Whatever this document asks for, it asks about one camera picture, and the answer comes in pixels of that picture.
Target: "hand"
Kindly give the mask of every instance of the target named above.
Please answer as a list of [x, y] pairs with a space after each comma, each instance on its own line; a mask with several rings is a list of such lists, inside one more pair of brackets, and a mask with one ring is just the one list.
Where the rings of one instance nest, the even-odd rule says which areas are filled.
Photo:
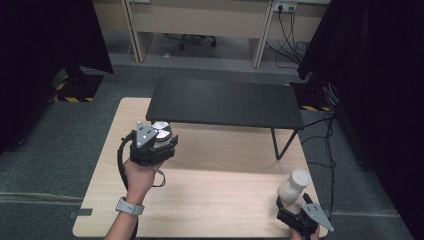
[[[290, 228], [290, 232], [292, 233], [291, 240], [305, 240], [305, 237], [302, 237], [302, 235], [298, 231], [294, 230], [293, 228]], [[311, 240], [319, 239], [319, 225], [317, 227], [317, 230], [314, 233], [312, 233], [310, 237], [311, 237]]]
[[125, 201], [141, 205], [147, 192], [155, 181], [156, 171], [152, 167], [140, 166], [130, 159], [124, 162], [125, 175], [128, 181], [128, 193]]

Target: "white cylinder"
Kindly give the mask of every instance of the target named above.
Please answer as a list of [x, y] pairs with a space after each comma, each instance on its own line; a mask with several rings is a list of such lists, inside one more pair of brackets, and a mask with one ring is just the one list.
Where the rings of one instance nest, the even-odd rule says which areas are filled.
[[292, 204], [310, 182], [311, 178], [308, 171], [304, 169], [295, 169], [290, 174], [287, 181], [278, 189], [278, 194], [284, 202]]

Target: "gray carpet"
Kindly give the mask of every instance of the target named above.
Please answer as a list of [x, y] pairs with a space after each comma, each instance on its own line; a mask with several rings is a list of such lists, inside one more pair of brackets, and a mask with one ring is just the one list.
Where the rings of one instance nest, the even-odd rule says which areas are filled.
[[[72, 235], [75, 219], [69, 214], [82, 202], [119, 101], [124, 97], [150, 97], [156, 79], [299, 82], [296, 76], [272, 73], [140, 66], [114, 66], [114, 70], [113, 75], [104, 74], [92, 103], [47, 105], [26, 143], [0, 155], [2, 239], [76, 239]], [[306, 124], [324, 117], [321, 112], [301, 113]], [[299, 137], [302, 141], [324, 136], [326, 130], [327, 122], [321, 122], [301, 131]], [[358, 165], [337, 120], [330, 143], [337, 164], [332, 217], [336, 230], [326, 239], [412, 239], [376, 175]], [[306, 141], [303, 149], [308, 162], [329, 164], [322, 139]], [[329, 209], [331, 171], [312, 163], [309, 167], [321, 205]], [[8, 192], [30, 196], [4, 196]]]

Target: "yellow black tape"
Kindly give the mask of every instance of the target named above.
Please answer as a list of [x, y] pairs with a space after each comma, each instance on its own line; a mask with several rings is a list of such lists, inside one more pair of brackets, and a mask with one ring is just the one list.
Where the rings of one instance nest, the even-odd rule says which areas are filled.
[[93, 98], [75, 98], [75, 97], [59, 97], [55, 95], [53, 99], [56, 102], [92, 102]]
[[300, 110], [308, 110], [308, 111], [315, 111], [315, 112], [329, 112], [329, 107], [318, 107], [318, 106], [300, 106]]

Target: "black curtain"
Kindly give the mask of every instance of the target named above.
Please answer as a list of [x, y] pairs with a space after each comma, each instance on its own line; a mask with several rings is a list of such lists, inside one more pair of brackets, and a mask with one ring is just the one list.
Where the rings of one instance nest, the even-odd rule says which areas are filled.
[[0, 154], [31, 128], [67, 66], [113, 73], [90, 0], [0, 1]]
[[424, 222], [424, 2], [332, 0], [298, 72], [334, 84], [339, 119], [411, 234]]

